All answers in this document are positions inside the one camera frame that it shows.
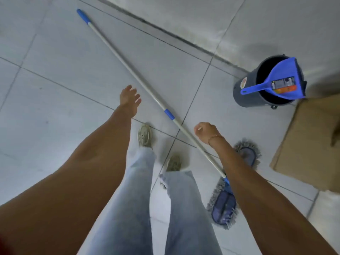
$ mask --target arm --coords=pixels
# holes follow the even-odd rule
[[[263,255],[337,253],[285,196],[245,164],[214,125],[195,134],[217,152],[236,200]]]
[[[131,119],[141,102],[131,88],[62,167],[0,207],[0,237],[13,254],[78,252],[124,176]]]

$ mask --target sneaker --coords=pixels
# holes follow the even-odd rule
[[[151,148],[151,128],[147,124],[143,124],[138,131],[138,143],[140,147]]]
[[[167,172],[180,171],[181,166],[182,166],[182,161],[181,161],[180,156],[172,155],[172,157],[168,161]],[[167,187],[165,186],[165,183],[162,180],[159,182],[159,184],[163,187],[163,189],[165,190],[167,189]]]

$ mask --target person's left hand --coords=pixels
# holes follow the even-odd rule
[[[137,113],[137,107],[142,102],[142,99],[140,99],[140,94],[137,94],[137,89],[132,89],[132,86],[128,85],[122,90],[119,98],[120,106],[126,109],[131,118],[134,117]]]

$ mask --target white mop pole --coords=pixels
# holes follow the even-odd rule
[[[152,96],[152,98],[159,104],[159,106],[163,109],[163,111],[167,114],[167,116],[178,126],[178,128],[195,144],[198,150],[213,164],[213,166],[217,169],[220,175],[223,178],[226,178],[223,173],[221,167],[203,150],[203,146],[197,141],[195,137],[183,126],[181,123],[172,115],[172,113],[167,109],[167,107],[158,99],[158,97],[153,93],[153,90],[150,88],[148,83],[143,81],[141,77],[136,73],[132,66],[128,63],[128,61],[113,47],[111,43],[107,41],[107,39],[99,32],[99,30],[92,24],[87,15],[80,9],[77,10],[79,16],[86,22],[86,24],[97,34],[98,37],[108,46],[108,48],[112,51],[112,53],[121,61],[121,63],[129,70],[129,72],[135,77],[135,79],[142,85],[142,87]]]

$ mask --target light blue jeans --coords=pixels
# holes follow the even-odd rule
[[[87,254],[153,254],[149,202],[155,159],[151,148],[139,149]],[[165,255],[222,255],[192,172],[166,172],[160,177],[171,198]]]

